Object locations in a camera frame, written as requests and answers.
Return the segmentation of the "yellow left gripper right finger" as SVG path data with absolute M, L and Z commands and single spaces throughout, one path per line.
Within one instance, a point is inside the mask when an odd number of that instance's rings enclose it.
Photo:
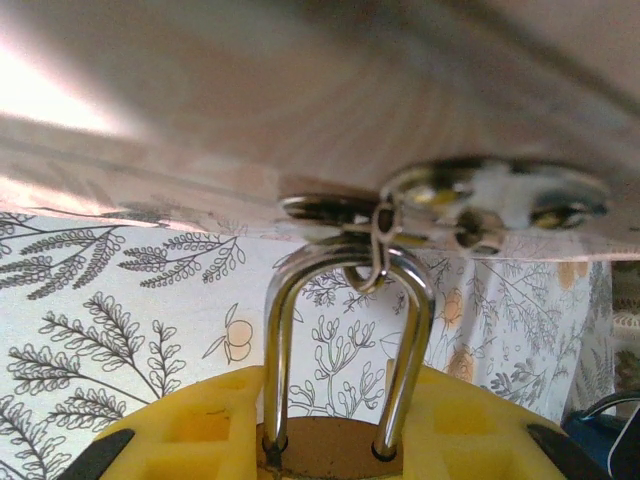
M 385 479 L 608 479 L 553 421 L 432 368 L 420 371 Z

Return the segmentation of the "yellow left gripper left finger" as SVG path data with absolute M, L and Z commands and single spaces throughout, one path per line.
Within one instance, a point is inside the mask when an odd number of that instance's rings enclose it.
M 256 479 L 263 369 L 197 382 L 117 421 L 66 468 L 65 479 Z

